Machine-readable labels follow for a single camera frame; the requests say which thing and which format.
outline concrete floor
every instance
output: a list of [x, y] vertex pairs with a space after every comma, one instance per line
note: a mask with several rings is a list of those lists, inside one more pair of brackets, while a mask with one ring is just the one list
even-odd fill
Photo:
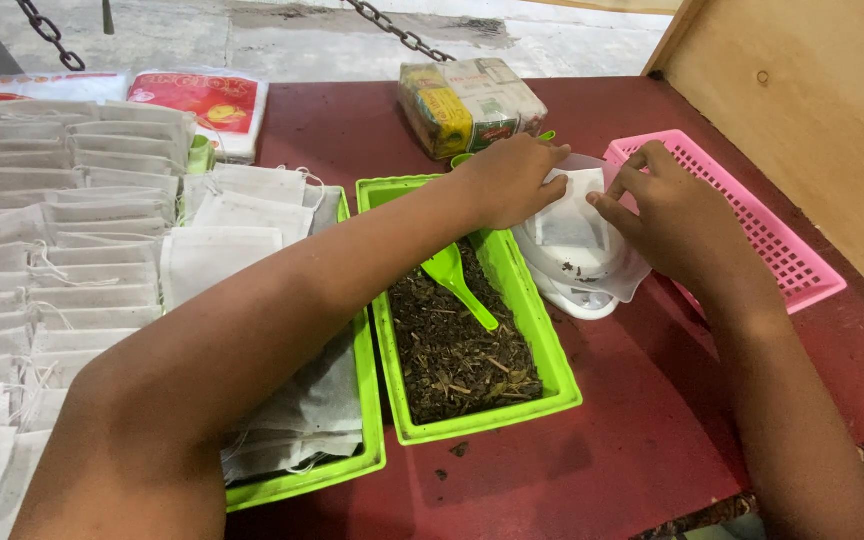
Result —
[[[671, 17], [517, 0], [375, 0], [392, 21], [455, 56], [499, 57], [521, 77], [638, 75]], [[387, 81], [428, 58], [340, 0], [39, 0], [89, 70], [230, 68], [275, 83]], [[0, 40], [28, 73], [64, 71], [15, 0], [0, 0]]]

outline person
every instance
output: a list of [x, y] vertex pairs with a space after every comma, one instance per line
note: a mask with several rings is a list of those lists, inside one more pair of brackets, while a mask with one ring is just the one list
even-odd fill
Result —
[[[569, 153], [525, 134], [498, 141], [100, 355], [69, 389], [11, 538], [221, 538], [223, 432], [444, 246], [520, 224], [562, 198], [565, 176], [543, 181]], [[626, 191], [640, 215], [619, 204]], [[864, 539], [864, 472], [852, 441], [730, 205], [658, 141], [587, 200], [702, 303], [769, 534]], [[342, 271], [321, 279], [310, 268]]]

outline pink plastic basket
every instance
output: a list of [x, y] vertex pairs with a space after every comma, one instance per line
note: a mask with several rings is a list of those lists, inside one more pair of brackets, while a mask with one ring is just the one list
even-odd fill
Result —
[[[732, 204], [735, 217], [745, 227], [751, 247], [772, 270], [778, 288], [785, 295], [785, 306], [790, 314], [846, 289], [845, 279], [818, 253], [680, 130], [671, 129], [611, 141], [605, 160], [621, 166], [646, 141], [654, 140], [662, 141], [682, 167], [696, 178], [708, 181]], [[702, 313], [695, 297], [678, 283], [676, 286], [692, 306]]]

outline green rectangular container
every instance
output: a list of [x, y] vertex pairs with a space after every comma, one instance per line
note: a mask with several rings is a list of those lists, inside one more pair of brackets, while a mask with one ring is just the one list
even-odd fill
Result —
[[[426, 184], [432, 176], [360, 179], [355, 184], [359, 213], [388, 203]], [[566, 353], [552, 327], [546, 306], [525, 266], [519, 245], [509, 230], [479, 230], [469, 238], [475, 255], [482, 264], [488, 283], [502, 294], [502, 302], [511, 310], [515, 325], [529, 344], [535, 368], [542, 380], [542, 397], [520, 404], [468, 414], [451, 420], [416, 425], [412, 422], [409, 402], [405, 395], [396, 330], [388, 293], [372, 302], [378, 333], [379, 353], [389, 387], [391, 414], [395, 421], [398, 441], [414, 445], [467, 436], [494, 430], [565, 411], [582, 405], [582, 393], [575, 383]]]
[[[349, 219], [349, 201], [342, 190], [338, 220]], [[382, 409], [378, 400], [376, 353], [373, 350], [369, 313], [363, 309], [352, 320], [355, 333], [355, 373], [359, 379], [362, 403], [361, 453], [341, 461], [319, 465], [305, 474], [285, 474], [271, 480], [225, 490], [225, 510], [233, 512], [281, 501], [310, 491], [341, 484], [374, 473], [385, 467], [385, 437], [382, 433]]]

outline chain link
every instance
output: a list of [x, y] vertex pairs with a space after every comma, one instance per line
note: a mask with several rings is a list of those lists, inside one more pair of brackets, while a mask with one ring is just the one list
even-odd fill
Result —
[[342, 2], [348, 2], [349, 4], [351, 4], [360, 16], [370, 20], [372, 23], [375, 24], [375, 26], [381, 28], [383, 32], [395, 35], [398, 40], [402, 42], [403, 45], [412, 49], [413, 51], [418, 51], [419, 53], [426, 55], [427, 57], [436, 62], [455, 60], [455, 56], [448, 55], [440, 51], [439, 49], [433, 49], [426, 45], [426, 43], [423, 42], [423, 39], [416, 35], [414, 31], [406, 31], [397, 27], [395, 24], [392, 23], [392, 19], [390, 19], [388, 15], [378, 10], [376, 6], [373, 6], [369, 2], [366, 2], [365, 0], [342, 0]]
[[40, 15], [39, 10], [36, 9], [36, 5], [31, 0], [15, 0], [15, 2], [18, 3], [19, 8], [22, 8], [22, 13], [25, 14], [25, 17], [29, 18], [32, 30], [35, 30], [36, 33], [42, 36], [42, 40], [55, 46], [55, 49], [58, 50], [58, 59], [62, 62], [63, 66], [68, 68], [69, 71], [86, 71], [86, 63], [82, 61], [79, 55], [72, 51], [66, 51], [66, 47], [60, 43], [63, 33], [54, 22], [49, 20], [49, 17]]

